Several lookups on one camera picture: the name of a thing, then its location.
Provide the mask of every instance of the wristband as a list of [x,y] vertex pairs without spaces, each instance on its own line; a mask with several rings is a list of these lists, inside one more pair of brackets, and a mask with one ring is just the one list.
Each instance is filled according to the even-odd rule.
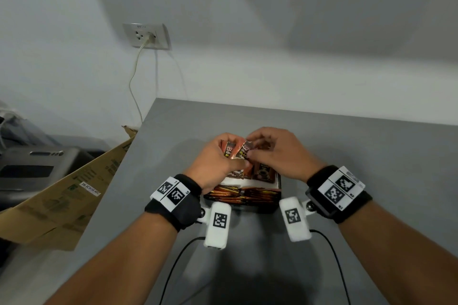
[[321,169],[307,181],[307,185],[306,194],[317,206],[317,212],[337,224],[372,200],[364,191],[365,184],[344,166],[339,169],[329,165]]
[[179,174],[169,177],[153,194],[145,212],[159,214],[177,231],[194,224],[201,216],[202,188],[190,177]]

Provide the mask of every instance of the electrical outlet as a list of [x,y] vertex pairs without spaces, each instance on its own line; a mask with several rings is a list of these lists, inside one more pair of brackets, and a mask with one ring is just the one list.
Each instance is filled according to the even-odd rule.
[[124,32],[129,42],[134,47],[140,47],[150,34],[155,36],[155,42],[149,43],[144,48],[154,50],[169,50],[170,43],[165,25],[143,25],[141,23],[123,23]]

